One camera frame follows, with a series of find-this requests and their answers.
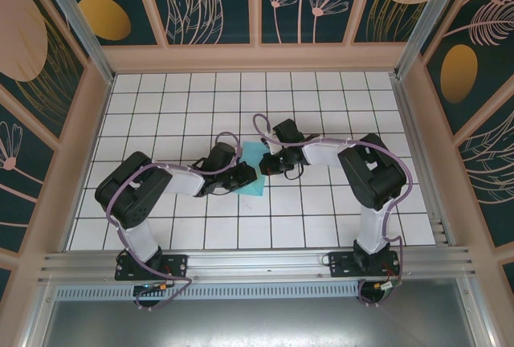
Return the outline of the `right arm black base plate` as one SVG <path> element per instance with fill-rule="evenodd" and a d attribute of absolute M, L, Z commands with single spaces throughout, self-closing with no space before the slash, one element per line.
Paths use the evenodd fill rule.
<path fill-rule="evenodd" d="M 328 254 L 331 277 L 387 277 L 388 271 L 398 275 L 400 263 L 396 251 L 376 255 L 356 255 L 352 251 L 335 251 Z"/>

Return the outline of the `light blue cloth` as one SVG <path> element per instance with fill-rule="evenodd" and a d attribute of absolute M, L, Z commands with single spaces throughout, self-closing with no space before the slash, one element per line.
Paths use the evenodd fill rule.
<path fill-rule="evenodd" d="M 248 195 L 254 197 L 262 197 L 264 193 L 265 176 L 262 175 L 259 163 L 263 160 L 263 156 L 270 153 L 269 148 L 262 142 L 244 142 L 242 161 L 245 161 L 256 172 L 256 180 L 249 185 L 235 191 L 236 194 Z"/>

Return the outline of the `right green controller board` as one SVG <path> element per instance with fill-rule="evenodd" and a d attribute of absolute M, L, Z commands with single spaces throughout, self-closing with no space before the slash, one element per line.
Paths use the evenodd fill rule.
<path fill-rule="evenodd" d="M 401 280 L 387 280 L 373 283 L 373 294 L 384 297 L 402 284 Z"/>

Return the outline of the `green controller board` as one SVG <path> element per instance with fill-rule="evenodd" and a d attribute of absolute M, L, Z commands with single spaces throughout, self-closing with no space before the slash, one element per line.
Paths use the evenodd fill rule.
<path fill-rule="evenodd" d="M 135 285 L 133 287 L 133 297 L 136 296 L 163 296 L 170 285 L 167 283 L 152 283 Z"/>
<path fill-rule="evenodd" d="M 402 284 L 401 280 L 387 280 L 373 283 L 373 294 L 384 297 Z"/>

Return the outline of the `grey metal sheet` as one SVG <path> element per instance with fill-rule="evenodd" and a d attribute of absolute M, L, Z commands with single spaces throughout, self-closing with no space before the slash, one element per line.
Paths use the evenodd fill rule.
<path fill-rule="evenodd" d="M 350 298 L 60 302 L 44 347 L 475 347 L 460 309 L 366 308 Z"/>

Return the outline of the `aluminium side rail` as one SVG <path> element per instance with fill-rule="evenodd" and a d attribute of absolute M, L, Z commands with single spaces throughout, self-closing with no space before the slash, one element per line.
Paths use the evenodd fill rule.
<path fill-rule="evenodd" d="M 406 132 L 410 152 L 413 158 L 414 168 L 427 209 L 429 221 L 434 232 L 435 242 L 438 246 L 453 247 L 457 243 L 453 236 L 447 212 L 443 207 L 443 201 L 436 185 L 434 174 L 430 166 L 430 160 L 423 143 L 421 130 L 418 127 L 414 109 L 402 82 L 392 76 L 390 78 L 395 100 L 398 105 L 402 123 Z"/>

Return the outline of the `long aluminium mounting rail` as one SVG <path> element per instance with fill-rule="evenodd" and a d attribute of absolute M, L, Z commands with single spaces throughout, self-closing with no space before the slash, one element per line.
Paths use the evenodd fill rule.
<path fill-rule="evenodd" d="M 260 251 L 185 251 L 186 276 L 203 283 L 270 283 L 330 280 L 329 249 Z M 118 251 L 68 251 L 47 254 L 37 272 L 40 283 L 114 283 Z M 475 276 L 465 247 L 404 247 L 404 280 L 437 280 Z"/>

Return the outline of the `right aluminium corner post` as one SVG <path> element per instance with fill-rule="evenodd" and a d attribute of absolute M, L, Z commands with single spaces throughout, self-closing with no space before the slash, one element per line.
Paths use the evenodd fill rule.
<path fill-rule="evenodd" d="M 408 74 L 414 61 L 418 57 L 423 44 L 426 42 L 436 22 L 444 11 L 450 0 L 428 0 L 420 18 L 414 26 L 412 33 L 405 45 L 404 50 L 396 67 L 394 68 L 394 78 L 401 82 Z"/>

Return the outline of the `left green controller board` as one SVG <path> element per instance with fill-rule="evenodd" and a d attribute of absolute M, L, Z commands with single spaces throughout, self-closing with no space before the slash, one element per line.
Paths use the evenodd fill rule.
<path fill-rule="evenodd" d="M 133 287 L 133 297 L 136 296 L 163 296 L 170 285 L 167 283 L 152 283 L 135 285 Z"/>

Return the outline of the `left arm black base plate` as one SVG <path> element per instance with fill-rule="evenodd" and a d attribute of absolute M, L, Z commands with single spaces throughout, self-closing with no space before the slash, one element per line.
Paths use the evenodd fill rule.
<path fill-rule="evenodd" d="M 157 254 L 145 264 L 153 270 L 168 276 L 185 277 L 187 271 L 187 255 L 161 255 Z M 116 257 L 116 281 L 143 281 L 159 280 L 162 276 L 153 274 L 143 268 L 130 254 L 120 253 Z"/>

